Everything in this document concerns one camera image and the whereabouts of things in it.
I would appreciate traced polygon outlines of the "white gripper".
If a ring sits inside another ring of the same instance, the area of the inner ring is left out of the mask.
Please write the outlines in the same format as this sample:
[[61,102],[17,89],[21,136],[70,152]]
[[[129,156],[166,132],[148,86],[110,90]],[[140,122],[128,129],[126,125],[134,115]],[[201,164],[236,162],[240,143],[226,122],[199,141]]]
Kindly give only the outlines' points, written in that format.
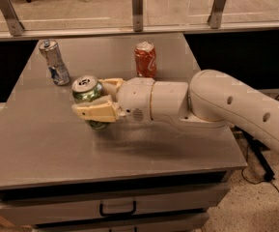
[[152,78],[134,77],[126,82],[122,78],[106,78],[99,82],[107,96],[73,104],[72,111],[79,118],[106,123],[116,122],[124,116],[131,123],[149,123],[152,120]]

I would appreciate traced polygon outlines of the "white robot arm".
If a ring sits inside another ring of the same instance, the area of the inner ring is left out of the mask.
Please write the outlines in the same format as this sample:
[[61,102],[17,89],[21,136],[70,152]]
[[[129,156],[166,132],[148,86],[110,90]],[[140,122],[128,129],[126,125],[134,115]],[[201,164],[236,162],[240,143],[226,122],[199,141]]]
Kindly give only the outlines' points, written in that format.
[[165,122],[182,131],[229,122],[279,154],[279,101],[223,72],[199,71],[188,83],[83,75],[71,88],[73,112],[95,130],[119,120]]

